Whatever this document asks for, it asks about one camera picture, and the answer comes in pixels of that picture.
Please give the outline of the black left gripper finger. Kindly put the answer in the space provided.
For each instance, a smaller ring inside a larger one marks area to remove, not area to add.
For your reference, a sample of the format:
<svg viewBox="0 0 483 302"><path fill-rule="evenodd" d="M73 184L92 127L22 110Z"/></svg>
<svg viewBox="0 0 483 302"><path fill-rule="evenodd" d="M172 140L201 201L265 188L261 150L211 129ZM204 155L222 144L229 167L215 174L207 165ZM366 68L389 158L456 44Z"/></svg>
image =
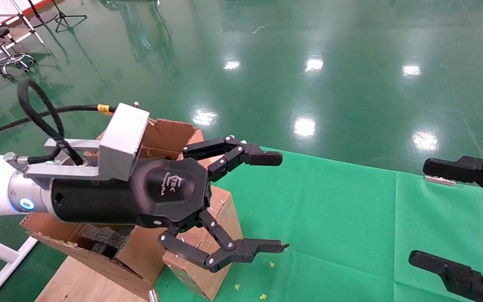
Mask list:
<svg viewBox="0 0 483 302"><path fill-rule="evenodd" d="M207 210L201 211L196 221L219 244L220 248L216 252L208 254L177 239L176 236L182 231L179 227L169 226L166 232L159 235L158 240L168 252L211 273L216 273L233 262L251 263L258 253L282 253L289 247L280 240L253 238L234 240Z"/></svg>
<svg viewBox="0 0 483 302"><path fill-rule="evenodd" d="M196 161L220 157L207 167L211 182L220 180L243 163L250 166L280 166L283 162L283 153L264 151L259 145L242 143L233 135L186 145L182 155Z"/></svg>

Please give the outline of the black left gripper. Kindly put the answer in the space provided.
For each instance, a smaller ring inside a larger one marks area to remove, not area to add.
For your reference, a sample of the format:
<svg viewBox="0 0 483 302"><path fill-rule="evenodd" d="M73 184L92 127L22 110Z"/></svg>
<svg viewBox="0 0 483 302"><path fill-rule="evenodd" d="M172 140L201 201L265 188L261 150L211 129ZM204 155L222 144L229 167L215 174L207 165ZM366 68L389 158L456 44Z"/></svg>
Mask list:
<svg viewBox="0 0 483 302"><path fill-rule="evenodd" d="M208 170L192 158L139 159L129 180L55 179L55 215L66 222L189 229L210 205Z"/></svg>

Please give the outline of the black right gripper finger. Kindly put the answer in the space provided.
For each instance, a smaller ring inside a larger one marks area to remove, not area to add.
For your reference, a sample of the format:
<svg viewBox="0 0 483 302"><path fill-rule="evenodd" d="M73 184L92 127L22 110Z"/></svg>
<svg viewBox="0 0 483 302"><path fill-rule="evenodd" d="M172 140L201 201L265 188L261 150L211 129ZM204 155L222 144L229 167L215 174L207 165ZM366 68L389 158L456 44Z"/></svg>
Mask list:
<svg viewBox="0 0 483 302"><path fill-rule="evenodd" d="M463 156L456 162L429 158L423 165L429 176L441 177L462 183L477 183L483 188L483 159Z"/></svg>
<svg viewBox="0 0 483 302"><path fill-rule="evenodd" d="M412 251L408 261L417 268L437 274L448 292L483 302L483 275L470 266L419 250Z"/></svg>

